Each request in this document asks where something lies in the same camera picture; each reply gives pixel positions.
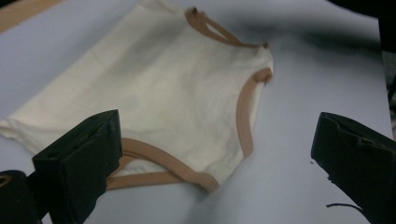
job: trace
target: fabric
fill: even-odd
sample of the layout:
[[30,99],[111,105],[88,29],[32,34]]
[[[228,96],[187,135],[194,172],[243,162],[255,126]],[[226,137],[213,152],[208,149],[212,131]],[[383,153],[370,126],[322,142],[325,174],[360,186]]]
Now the fabric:
[[195,8],[145,0],[0,132],[37,153],[118,109],[124,157],[109,189],[187,181],[210,192],[250,155],[272,70],[267,45],[243,44]]

